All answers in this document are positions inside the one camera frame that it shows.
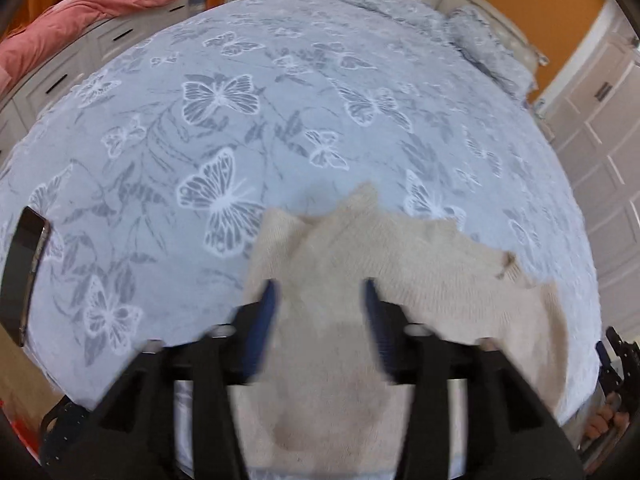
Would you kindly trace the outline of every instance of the phone screen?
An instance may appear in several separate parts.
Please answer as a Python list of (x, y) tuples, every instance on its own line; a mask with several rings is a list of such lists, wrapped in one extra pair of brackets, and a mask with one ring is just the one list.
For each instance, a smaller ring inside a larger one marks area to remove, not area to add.
[(48, 234), (48, 222), (26, 207), (22, 211), (0, 285), (0, 324), (16, 344), (23, 345), (34, 274)]

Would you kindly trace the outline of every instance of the pink cloth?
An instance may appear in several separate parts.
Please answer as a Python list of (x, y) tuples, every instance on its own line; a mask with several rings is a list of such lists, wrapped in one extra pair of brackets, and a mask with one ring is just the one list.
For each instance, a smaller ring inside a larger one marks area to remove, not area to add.
[(63, 0), (0, 43), (0, 96), (75, 41), (92, 23), (162, 7), (173, 0)]

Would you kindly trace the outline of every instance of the bed sheet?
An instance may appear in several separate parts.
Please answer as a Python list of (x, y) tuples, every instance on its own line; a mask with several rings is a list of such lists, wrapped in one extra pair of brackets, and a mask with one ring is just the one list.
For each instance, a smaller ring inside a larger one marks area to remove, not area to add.
[(450, 45), (339, 0), (239, 0), (164, 30), (46, 112), (0, 171), (0, 266), (20, 210), (52, 221), (28, 346), (91, 408), (144, 340), (226, 320), (268, 206), (455, 218), (556, 280), (564, 422), (600, 336), (584, 222), (529, 113)]

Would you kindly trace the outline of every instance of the white door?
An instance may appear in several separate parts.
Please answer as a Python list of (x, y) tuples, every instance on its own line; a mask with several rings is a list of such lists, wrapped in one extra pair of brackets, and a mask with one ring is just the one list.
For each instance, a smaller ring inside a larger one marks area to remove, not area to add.
[(622, 19), (546, 122), (582, 209), (602, 321), (640, 335), (640, 54)]

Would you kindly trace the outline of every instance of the floral pillow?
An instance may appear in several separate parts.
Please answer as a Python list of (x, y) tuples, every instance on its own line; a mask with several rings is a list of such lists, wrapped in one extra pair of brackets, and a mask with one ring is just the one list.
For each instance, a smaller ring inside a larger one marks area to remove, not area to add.
[(437, 10), (420, 0), (342, 0), (349, 4), (373, 10), (399, 23), (418, 28), (437, 41), (446, 38), (444, 25), (446, 18)]
[(471, 63), (491, 77), (515, 101), (523, 102), (538, 86), (534, 75), (494, 34), (489, 22), (473, 6), (454, 10), (446, 24), (449, 41)]

